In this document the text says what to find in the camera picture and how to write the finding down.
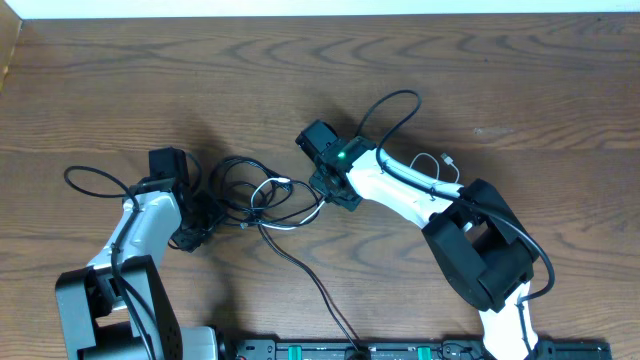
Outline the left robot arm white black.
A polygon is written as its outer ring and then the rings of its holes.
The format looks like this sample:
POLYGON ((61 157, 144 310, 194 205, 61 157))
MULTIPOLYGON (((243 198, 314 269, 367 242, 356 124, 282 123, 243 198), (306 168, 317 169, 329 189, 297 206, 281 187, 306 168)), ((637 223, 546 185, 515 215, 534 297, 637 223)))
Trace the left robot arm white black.
POLYGON ((68 358, 218 359, 214 329, 179 325, 158 272, 181 222, 172 192, 130 194, 102 250, 59 276, 55 296, 68 358))

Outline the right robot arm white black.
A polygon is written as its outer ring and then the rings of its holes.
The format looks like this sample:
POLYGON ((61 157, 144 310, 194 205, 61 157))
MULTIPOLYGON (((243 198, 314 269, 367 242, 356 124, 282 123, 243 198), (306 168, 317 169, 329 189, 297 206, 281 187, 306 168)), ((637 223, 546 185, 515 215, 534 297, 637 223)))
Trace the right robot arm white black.
POLYGON ((530 320, 533 264, 545 260, 497 190, 426 176, 362 137, 298 137, 314 163, 311 185, 354 210, 371 200, 418 226, 451 287, 479 311, 484 348, 496 359, 532 359, 538 336, 530 320))

